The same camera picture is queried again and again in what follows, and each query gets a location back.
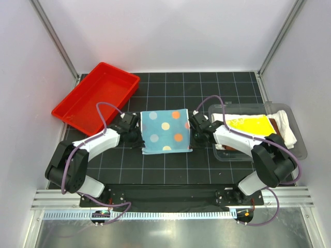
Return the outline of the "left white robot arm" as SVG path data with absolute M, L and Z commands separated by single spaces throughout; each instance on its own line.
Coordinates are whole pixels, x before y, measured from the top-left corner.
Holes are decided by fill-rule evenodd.
M 88 163 L 121 143 L 144 146 L 139 121 L 139 115 L 123 113 L 118 124 L 112 124 L 91 137 L 76 142 L 60 142 L 45 171 L 45 178 L 65 193 L 81 193 L 91 196 L 98 207 L 107 205 L 110 195 L 105 191 L 106 186 L 87 175 Z

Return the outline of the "white terry towel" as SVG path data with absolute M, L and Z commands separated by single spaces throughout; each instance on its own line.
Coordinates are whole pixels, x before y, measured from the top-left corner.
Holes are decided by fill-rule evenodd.
M 280 136 L 283 138 L 284 144 L 286 145 L 287 149 L 294 148 L 297 139 L 290 128 L 289 120 L 286 112 L 284 110 L 280 110 L 275 114 L 269 114 L 266 116 L 268 118 L 271 117 L 276 121 L 281 134 Z

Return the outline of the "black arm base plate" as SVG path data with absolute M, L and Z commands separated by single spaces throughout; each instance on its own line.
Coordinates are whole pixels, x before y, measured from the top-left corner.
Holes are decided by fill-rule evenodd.
M 260 190 L 246 196 L 235 184 L 107 184 L 99 197 L 80 195 L 81 207 L 131 212 L 209 212 L 264 204 Z

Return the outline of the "yellow patterned towel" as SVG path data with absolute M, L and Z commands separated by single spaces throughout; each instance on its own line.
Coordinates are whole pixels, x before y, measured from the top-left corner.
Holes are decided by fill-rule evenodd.
M 269 136 L 277 133 L 266 115 L 226 115 L 225 122 L 231 129 L 253 135 Z

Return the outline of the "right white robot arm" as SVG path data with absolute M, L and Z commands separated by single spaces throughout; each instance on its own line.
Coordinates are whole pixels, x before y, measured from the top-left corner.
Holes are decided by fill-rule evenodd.
M 253 136 L 230 128 L 225 121 L 211 122 L 199 112 L 189 117 L 189 122 L 193 140 L 199 145 L 226 145 L 253 159 L 255 171 L 233 188 L 233 199 L 237 204 L 246 204 L 259 190 L 286 184 L 286 177 L 300 167 L 299 160 L 277 134 Z

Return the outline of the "brown towel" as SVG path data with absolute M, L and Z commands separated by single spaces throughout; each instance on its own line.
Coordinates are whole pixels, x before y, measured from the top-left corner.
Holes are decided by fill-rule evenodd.
M 245 117 L 229 117 L 227 124 L 230 127 L 238 127 L 240 131 L 251 131 L 252 134 L 270 135 L 272 133 L 281 135 L 276 121 L 269 117 L 268 122 L 266 121 L 267 116 L 245 116 Z

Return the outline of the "blue orange patterned towel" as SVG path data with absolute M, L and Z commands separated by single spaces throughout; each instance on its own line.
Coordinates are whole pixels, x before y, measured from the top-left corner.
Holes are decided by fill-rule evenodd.
M 140 115 L 140 128 L 144 141 L 143 155 L 192 152 L 186 108 L 142 111 Z

